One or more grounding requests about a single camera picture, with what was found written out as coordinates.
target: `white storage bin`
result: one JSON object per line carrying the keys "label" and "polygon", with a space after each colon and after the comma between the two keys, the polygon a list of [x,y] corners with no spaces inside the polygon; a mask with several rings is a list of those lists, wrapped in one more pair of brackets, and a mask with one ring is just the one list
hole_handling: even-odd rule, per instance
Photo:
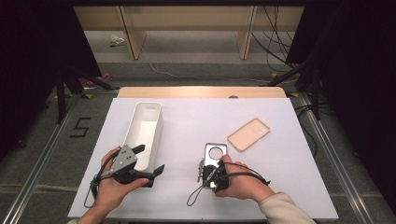
{"label": "white storage bin", "polygon": [[125,136],[124,145],[130,148],[145,145],[145,150],[138,153],[135,169],[153,173],[157,150],[163,129],[162,106],[155,102],[138,103]]}

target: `floor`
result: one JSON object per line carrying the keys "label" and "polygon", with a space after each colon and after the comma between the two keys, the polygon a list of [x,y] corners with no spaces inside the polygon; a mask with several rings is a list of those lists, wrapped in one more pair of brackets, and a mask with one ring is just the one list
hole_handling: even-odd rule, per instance
{"label": "floor", "polygon": [[[108,82],[114,86],[257,86],[289,69],[272,56],[267,59],[254,39],[248,58],[241,61],[234,34],[228,32],[150,32],[136,61],[129,59],[123,43],[110,47],[114,44],[111,36],[123,38],[122,32],[87,32],[86,35],[101,70],[113,74]],[[263,33],[255,36],[268,46]],[[281,38],[285,44],[291,41],[287,34]],[[270,50],[283,57],[278,44],[273,43]],[[294,107],[309,104],[309,92],[295,94],[295,79],[290,78],[281,87]],[[56,124],[56,92],[48,98],[48,107],[24,139],[26,147],[15,148],[0,162],[2,220],[8,210],[21,211],[16,213],[13,223],[66,223],[69,220],[68,209],[91,158],[109,104],[116,96],[116,91],[100,88],[87,88],[82,96],[70,95],[67,98],[69,113],[62,125]],[[326,102],[324,92],[320,100]],[[307,130],[308,145],[316,154],[315,161],[340,217],[320,222],[396,223],[395,215],[359,157],[353,154],[336,115],[328,106],[320,109],[320,115],[321,120],[317,121],[310,112],[305,113],[301,123]],[[84,134],[75,129],[78,122],[80,126],[89,127],[84,137],[72,137]],[[320,137],[321,133],[329,137]],[[18,196],[23,192],[25,199],[20,199]],[[105,223],[119,222],[107,220]]]}

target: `white sleeve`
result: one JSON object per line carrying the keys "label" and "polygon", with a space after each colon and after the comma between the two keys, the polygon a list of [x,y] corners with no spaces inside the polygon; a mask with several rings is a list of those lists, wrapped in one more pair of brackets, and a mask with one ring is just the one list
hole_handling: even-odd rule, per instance
{"label": "white sleeve", "polygon": [[67,222],[67,224],[77,224],[77,220],[76,219],[72,219],[69,222]]}
{"label": "white sleeve", "polygon": [[309,215],[295,205],[287,193],[277,193],[260,202],[259,207],[271,224],[315,224]]}

